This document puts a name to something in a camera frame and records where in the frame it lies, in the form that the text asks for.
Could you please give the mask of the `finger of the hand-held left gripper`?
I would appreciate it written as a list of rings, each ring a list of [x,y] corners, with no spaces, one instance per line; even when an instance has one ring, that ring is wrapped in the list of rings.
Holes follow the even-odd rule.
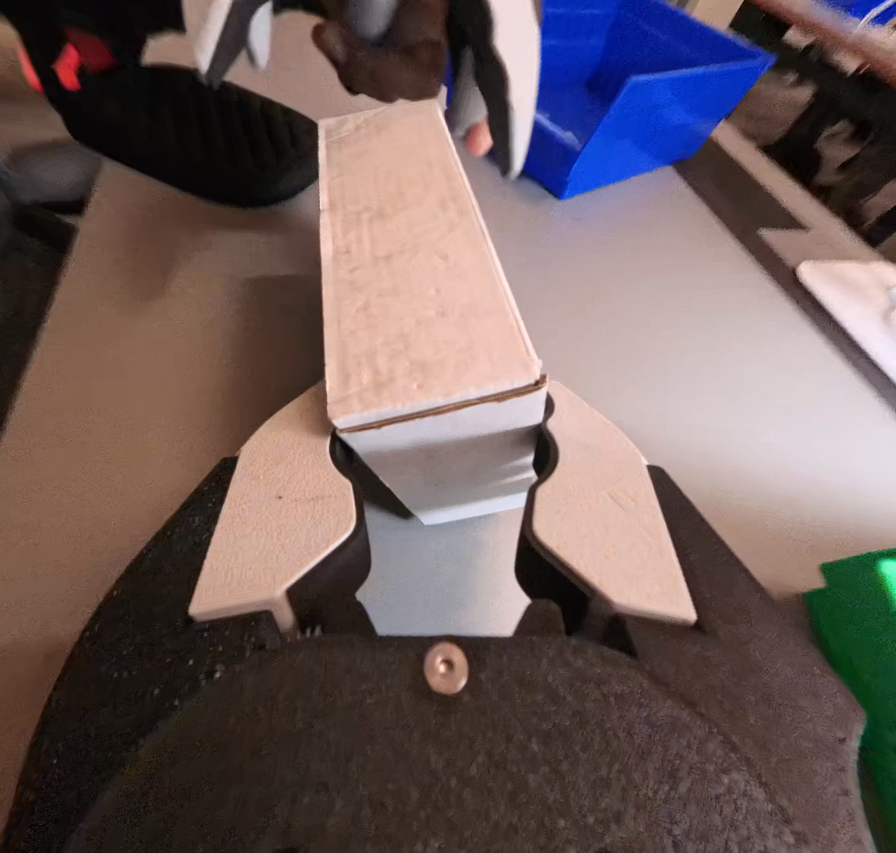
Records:
[[[220,85],[242,54],[266,68],[276,0],[182,0],[185,33],[202,81]]]
[[[448,0],[448,127],[485,121],[504,177],[521,174],[532,139],[541,64],[541,0]]]

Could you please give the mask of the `green plastic bin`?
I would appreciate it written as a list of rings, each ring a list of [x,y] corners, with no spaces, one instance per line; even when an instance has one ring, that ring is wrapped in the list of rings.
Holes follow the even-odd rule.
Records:
[[[895,829],[895,551],[822,564],[823,585],[804,593],[816,639],[866,714],[860,761],[871,790],[868,821],[883,851]]]

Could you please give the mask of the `person's left hand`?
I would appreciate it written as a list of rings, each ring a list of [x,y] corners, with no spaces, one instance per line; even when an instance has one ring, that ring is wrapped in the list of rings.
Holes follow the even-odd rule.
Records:
[[[373,40],[365,40],[350,22],[357,0],[319,1],[322,22],[312,39],[353,95],[387,104],[434,99],[448,63],[460,84],[462,58],[469,55],[487,117],[466,131],[467,146],[474,155],[494,150],[503,169],[509,167],[508,78],[488,0],[398,0],[385,30]]]

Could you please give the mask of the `black office chair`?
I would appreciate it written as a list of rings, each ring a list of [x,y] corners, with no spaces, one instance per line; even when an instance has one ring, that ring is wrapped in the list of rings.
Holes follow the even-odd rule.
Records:
[[[1,0],[33,85],[74,140],[227,206],[289,200],[317,179],[316,123],[196,70],[146,65],[151,37],[185,33],[183,0]]]

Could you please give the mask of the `plain cardboard box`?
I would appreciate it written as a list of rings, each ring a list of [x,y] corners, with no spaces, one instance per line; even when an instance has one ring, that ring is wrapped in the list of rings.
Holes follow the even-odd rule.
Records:
[[[318,132],[334,430],[426,525],[521,509],[546,377],[439,104]]]

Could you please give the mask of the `brown wooden table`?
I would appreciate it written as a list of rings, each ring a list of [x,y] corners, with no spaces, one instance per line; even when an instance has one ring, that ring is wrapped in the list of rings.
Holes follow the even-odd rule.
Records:
[[[761,12],[799,29],[827,50],[844,54],[895,88],[895,37],[870,20],[845,16],[815,0],[748,0]]]

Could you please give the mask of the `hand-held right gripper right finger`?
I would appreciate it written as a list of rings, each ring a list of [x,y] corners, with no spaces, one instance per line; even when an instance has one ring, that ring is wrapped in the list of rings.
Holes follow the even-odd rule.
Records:
[[[538,478],[523,513],[520,586],[556,603],[565,625],[599,610],[695,625],[688,590],[644,456],[558,381],[547,386]]]

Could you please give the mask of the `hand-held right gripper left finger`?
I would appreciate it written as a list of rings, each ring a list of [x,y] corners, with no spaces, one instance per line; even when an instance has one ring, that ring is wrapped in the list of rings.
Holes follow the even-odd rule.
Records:
[[[365,531],[332,443],[326,390],[314,385],[242,445],[188,606],[196,623],[268,613],[296,631],[307,619],[320,567]]]

